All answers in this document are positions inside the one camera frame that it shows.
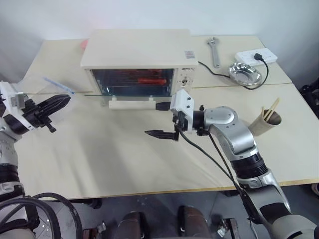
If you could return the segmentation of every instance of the power cord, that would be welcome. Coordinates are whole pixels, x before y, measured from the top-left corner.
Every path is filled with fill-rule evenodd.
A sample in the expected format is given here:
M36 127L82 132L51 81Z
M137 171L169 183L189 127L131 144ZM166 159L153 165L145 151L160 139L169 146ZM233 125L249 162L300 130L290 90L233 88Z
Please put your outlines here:
M255 60L258 60L258 61L262 61L262 62L265 64L266 69L267 69L267 73L266 73L266 77L265 77L264 81L263 81L260 85L254 87L254 88L249 88L249 87L247 87L247 86L243 86L245 89L250 90L250 91L251 91L251 90L258 89L259 87L261 87L261 86L266 82L266 80L267 80L267 78L268 78L268 74L269 74L269 68L268 68L267 63L266 63L265 60L263 59L263 56L262 56L261 54L256 53L256 54L254 55L254 59L255 59ZM227 76L227 75L214 73L207 65L205 65L204 63L202 63L202 62L200 62L200 61L199 61L198 63L199 63L200 65L204 66L204 67L205 67L212 75L214 75L214 76L223 76L223 77L230 78L230 77Z
M217 74L217 73L214 73L207 65L205 65L204 63L200 62L199 61L199 64L204 66L212 75L214 76L223 76L223 77L227 77L227 78L230 78L229 76L227 75L223 75L223 74Z
M266 61L263 59L263 56L261 54L256 53L254 55L254 58L255 58L255 60L262 61L265 64L266 69L267 69L267 73L266 73L266 77L265 77L264 81L260 85L254 87L254 88L249 88L247 86L243 86L247 90L255 90L255 89L258 89L259 87L261 87L266 82L266 80L268 78L268 74L269 74L269 68L268 68L268 65L267 65Z
M256 232L254 224L253 224L253 222L251 220L249 220L249 224L250 224L250 229L251 229L251 231L253 232L253 234L255 236L255 239L258 239L257 232Z
M230 168L229 168L229 166L228 166L228 164L227 164L227 162L226 162L224 156L222 155L221 151L219 150L219 148L218 148L218 146L217 146L217 144L216 144L216 142L215 142L215 140L214 140L214 138L213 138L213 136L211 135L210 132L208 133L208 136L209 136L210 140L212 141L214 147L216 148L216 150L217 150L217 152L218 152L220 158L223 160L223 162L224 162L224 164L225 164L225 166L226 166L226 168L227 168L227 171L228 171L228 173L229 173L229 175L230 175L230 177L231 177L231 180L232 180L232 182L234 183L234 182L235 182L234 176L233 176L232 172L230 171ZM241 194L241 195L244 194L244 193L243 193L243 190L238 186L237 183L234 183L234 186L235 186L235 188L237 189L237 191L239 192L239 194Z
M232 183L234 184L235 188L238 190L239 194L241 195L242 194L242 190L240 189L239 185L236 183L236 181L234 180L234 177L233 175L231 174L231 171L230 169L228 168L228 165L226 166L229 170L229 173L228 174L225 169L212 157L210 156L204 149L202 149L200 146L198 146L196 143L194 143L193 141L191 141L190 139L188 139L186 137L186 135L183 133L182 129L180 127L178 127L178 131L180 133L180 135L183 137L183 139L185 139L185 141L187 143L189 143L190 145L194 146L195 148L197 148L199 151L201 151L203 154L205 154L208 158L210 158L216 165L217 167L220 168L221 171L223 171L223 173L232 181Z

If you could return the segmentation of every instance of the oven label sticker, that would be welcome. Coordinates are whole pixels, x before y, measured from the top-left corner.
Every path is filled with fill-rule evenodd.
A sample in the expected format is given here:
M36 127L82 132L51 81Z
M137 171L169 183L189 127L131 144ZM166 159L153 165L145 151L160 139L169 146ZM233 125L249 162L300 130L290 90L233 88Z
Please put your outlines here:
M185 51L185 56L187 59L195 58L194 51Z

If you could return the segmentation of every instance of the black cylinder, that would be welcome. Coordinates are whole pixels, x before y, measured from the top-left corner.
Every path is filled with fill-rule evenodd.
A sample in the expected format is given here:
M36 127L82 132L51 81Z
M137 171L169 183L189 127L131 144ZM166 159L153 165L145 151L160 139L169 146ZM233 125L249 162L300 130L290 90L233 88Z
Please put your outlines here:
M204 128L204 117L205 117L204 111L194 111L193 113L193 128L194 129Z
M0 164L0 183L20 182L18 167L11 164Z
M263 158L259 153L248 158L231 161L231 166L235 170L238 178L254 178L268 171Z
M29 131L20 121L18 121L12 115L6 115L5 117L3 117L3 119L10 127L10 129L16 134L24 134Z

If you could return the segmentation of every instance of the adjustable wrench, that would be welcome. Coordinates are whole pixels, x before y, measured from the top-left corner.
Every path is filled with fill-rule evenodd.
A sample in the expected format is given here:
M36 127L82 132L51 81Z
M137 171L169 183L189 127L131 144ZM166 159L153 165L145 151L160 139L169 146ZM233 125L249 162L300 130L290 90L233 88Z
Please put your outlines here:
M217 53L217 49L216 49L216 43L217 43L217 38L215 37L210 37L208 39L208 44L211 47L211 53L213 55L213 64L215 68L219 68L220 67L220 62L219 62L219 57L218 57L218 53Z

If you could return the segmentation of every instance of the red object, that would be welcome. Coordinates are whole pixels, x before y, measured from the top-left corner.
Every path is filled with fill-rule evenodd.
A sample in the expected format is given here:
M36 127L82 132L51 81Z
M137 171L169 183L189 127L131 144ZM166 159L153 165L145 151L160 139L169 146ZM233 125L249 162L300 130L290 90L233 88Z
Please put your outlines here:
M89 39L85 39L84 41L81 42L80 45L81 45L81 48L82 48L82 49L85 49L85 48L86 48L86 45L88 44L88 40L89 40Z
M151 84L151 85L165 85L166 79L164 78L138 78L140 84Z

